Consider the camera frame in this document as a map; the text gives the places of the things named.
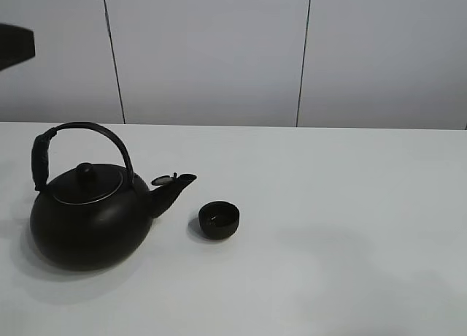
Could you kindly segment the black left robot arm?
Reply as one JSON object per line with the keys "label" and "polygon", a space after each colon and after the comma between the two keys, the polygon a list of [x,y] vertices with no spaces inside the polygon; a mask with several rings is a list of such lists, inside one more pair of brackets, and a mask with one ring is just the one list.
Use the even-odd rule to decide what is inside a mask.
{"label": "black left robot arm", "polygon": [[36,55],[34,32],[8,23],[1,24],[0,70],[21,64]]}

